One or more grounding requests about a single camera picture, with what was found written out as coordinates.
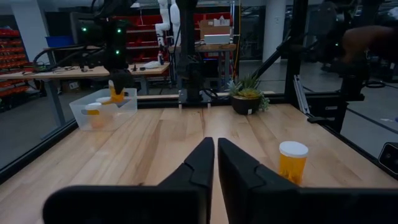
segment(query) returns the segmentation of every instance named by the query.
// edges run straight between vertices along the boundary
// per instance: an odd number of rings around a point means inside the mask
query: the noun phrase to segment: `potted plant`
[[[231,97],[232,107],[238,114],[254,114],[258,109],[268,110],[269,99],[258,90],[257,78],[247,76],[235,85],[234,81],[228,83],[228,91]]]

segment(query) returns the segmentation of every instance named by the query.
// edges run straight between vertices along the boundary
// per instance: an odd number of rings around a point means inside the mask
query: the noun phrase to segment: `laboratory room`
[[[397,27],[396,0],[2,2],[0,223],[393,222]]]

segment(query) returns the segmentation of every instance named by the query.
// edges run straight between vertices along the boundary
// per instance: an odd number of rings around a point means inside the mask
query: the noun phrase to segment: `clear plastic bin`
[[[69,104],[79,128],[84,131],[114,131],[124,124],[132,115],[137,113],[137,89],[126,88],[122,103],[112,103],[109,105],[101,105],[96,115],[89,115],[86,106],[95,103],[96,99],[110,96],[109,89],[103,89],[87,95],[79,100],[75,100]],[[103,121],[101,126],[92,125],[92,120]]]

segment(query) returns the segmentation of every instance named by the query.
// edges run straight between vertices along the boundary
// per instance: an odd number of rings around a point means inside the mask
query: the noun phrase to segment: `white bottle cap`
[[[107,97],[101,97],[95,100],[97,103],[107,103],[109,101],[111,101],[111,97],[107,96]]]
[[[102,106],[101,103],[90,103],[86,106],[86,110],[98,110]]]
[[[308,147],[295,141],[282,142],[279,151],[282,155],[293,158],[305,158],[308,155]]]

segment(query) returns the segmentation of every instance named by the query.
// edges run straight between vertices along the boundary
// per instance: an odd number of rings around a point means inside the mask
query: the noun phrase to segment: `wooden countertop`
[[[219,51],[232,51],[236,49],[236,44],[207,44],[196,46],[197,52],[219,52]],[[181,50],[181,46],[177,46],[177,51]],[[174,46],[169,47],[169,52],[174,52]]]
[[[46,198],[67,185],[157,185],[204,137],[228,138],[277,170],[279,144],[299,141],[310,149],[303,185],[396,188],[398,181],[291,105],[271,105],[250,116],[230,106],[138,110],[117,131],[75,130],[0,185],[0,220],[42,223]],[[228,223],[217,159],[211,222]]]
[[[146,69],[140,71],[139,68],[142,67],[143,63],[137,63],[137,71],[133,72],[131,69],[134,65],[130,65],[129,69],[132,75],[145,75],[145,76],[156,76],[163,74],[166,69],[170,66],[169,62],[165,62],[164,65],[159,68]],[[75,66],[72,70],[65,70],[60,68],[54,72],[43,72],[43,73],[25,73],[22,72],[0,75],[0,79],[18,79],[18,78],[90,78],[90,77],[105,77],[109,75],[109,72],[102,66],[89,69],[88,72],[81,72],[80,69]]]

